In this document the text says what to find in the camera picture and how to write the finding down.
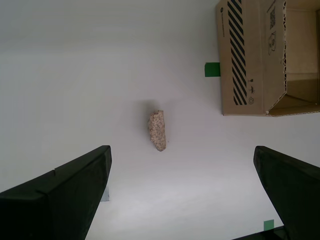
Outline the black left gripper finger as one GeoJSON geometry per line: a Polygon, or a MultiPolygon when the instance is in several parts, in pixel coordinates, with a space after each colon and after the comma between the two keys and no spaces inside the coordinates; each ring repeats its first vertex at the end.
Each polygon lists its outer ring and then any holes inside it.
{"type": "Polygon", "coordinates": [[[254,150],[260,182],[292,240],[320,238],[320,169],[265,146],[254,150]]]}
{"type": "Polygon", "coordinates": [[[0,194],[2,240],[84,240],[107,187],[109,145],[0,194]]]}

